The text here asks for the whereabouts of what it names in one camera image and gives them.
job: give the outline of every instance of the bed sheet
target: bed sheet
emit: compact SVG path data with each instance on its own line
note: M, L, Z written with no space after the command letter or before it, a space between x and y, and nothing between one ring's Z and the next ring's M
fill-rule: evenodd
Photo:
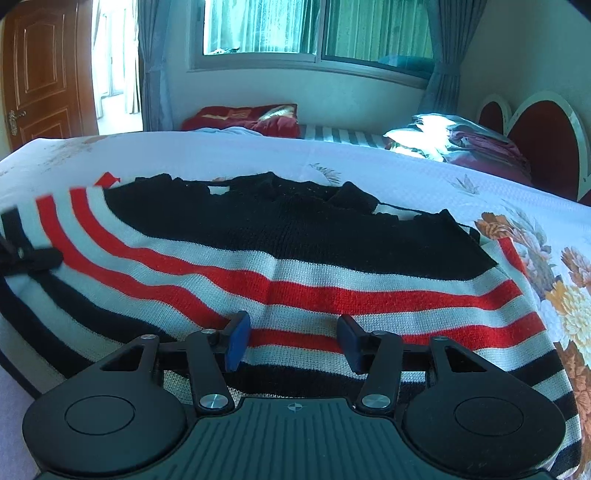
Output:
M591 394L589 207L478 171L375 148L202 132L139 132L25 145L0 162L0 209L94 184L105 172L120 179L169 173L186 180L213 180L267 171L326 185L352 181L382 202L428 212L447 208L484 238L512 238L540 316L575 389L583 435L589 435L587 445L591 443L591 414L586 416L591 409L585 400ZM543 385L536 388L551 399L558 395L545 392ZM35 466L20 424L31 399L4 371L0 391L2 405L10 406L0 408L0 479L28 480ZM572 421L578 424L579 419ZM566 441L580 442L580 430L571 430L575 434ZM584 450L580 472L588 457Z

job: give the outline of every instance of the striped sweater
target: striped sweater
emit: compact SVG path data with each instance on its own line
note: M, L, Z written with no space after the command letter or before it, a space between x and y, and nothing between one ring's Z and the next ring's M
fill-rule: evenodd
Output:
M479 245L448 211L379 203L351 183L271 173L226 182L160 175L23 203L1 216L16 247L58 248L63 264L0 281L0 363L34 397L133 338L184 339L252 318L249 347L225 378L243 395L348 397L353 374L336 319L407 343L446 335L553 400L567 436L552 467L573 471L580 426L566 373L535 312L509 239ZM187 379L165 388L190 403ZM424 389L403 372L400 403Z

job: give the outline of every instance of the wooden door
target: wooden door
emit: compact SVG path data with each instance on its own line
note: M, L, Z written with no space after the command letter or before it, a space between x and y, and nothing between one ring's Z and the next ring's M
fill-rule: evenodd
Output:
M36 138L97 135L92 0L25 0L6 16L2 78L16 150Z

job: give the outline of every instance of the red stripe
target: red stripe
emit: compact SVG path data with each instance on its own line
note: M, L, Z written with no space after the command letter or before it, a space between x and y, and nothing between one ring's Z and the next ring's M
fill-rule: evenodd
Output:
M535 312L529 313L506 327L488 327L471 325L457 329L440 330L420 335L403 335L404 343L427 345L435 335L444 335L470 350L482 348L509 348L542 332L544 324ZM251 332L249 346L280 345L308 350L320 350L341 353L336 338L323 335L306 335L303 333L280 332L277 330L260 329Z
M121 181L121 179L114 177L111 172L106 172L103 173L103 176L96 181L95 187L103 187L104 189L108 189L118 181Z
M507 261L527 277L525 266L523 265L521 257L519 256L519 253L517 253L515 245L513 245L511 239L509 237L501 238L499 240L499 245L501 246L501 250L503 250L503 255Z
M203 275L219 288L265 305L279 304L313 312L339 315L419 312L439 308L475 307L497 310L521 292L511 280L482 295L454 295L433 291L364 292L338 287L310 287L288 281L271 281L248 270L227 270L194 265L149 248L132 248L108 232L94 217L85 189L71 191L76 219L86 233L106 252L171 275Z
M70 268L115 288L130 297L155 300L170 305L196 324L207 328L223 328L227 320L207 307L184 288L162 285L149 286L138 282L130 275L102 268L85 258L72 244L61 228L56 204L51 196L37 200L41 225L51 244L64 255L64 263Z

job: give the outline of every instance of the round pad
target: round pad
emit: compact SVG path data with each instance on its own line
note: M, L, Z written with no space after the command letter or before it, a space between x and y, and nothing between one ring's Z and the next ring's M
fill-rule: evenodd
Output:
M135 372L74 377L39 398L22 433L44 470L116 476L150 465L179 443L183 406Z
M119 397L98 395L74 403L66 412L72 430L86 435L107 435L124 429L134 419L134 406Z
M486 437L509 435L523 424L523 414L518 407L493 397L466 400L457 406L455 416L456 422L467 431Z
M451 374L409 403L402 428L435 464L458 475L531 471L562 443L565 424L547 398L509 374Z

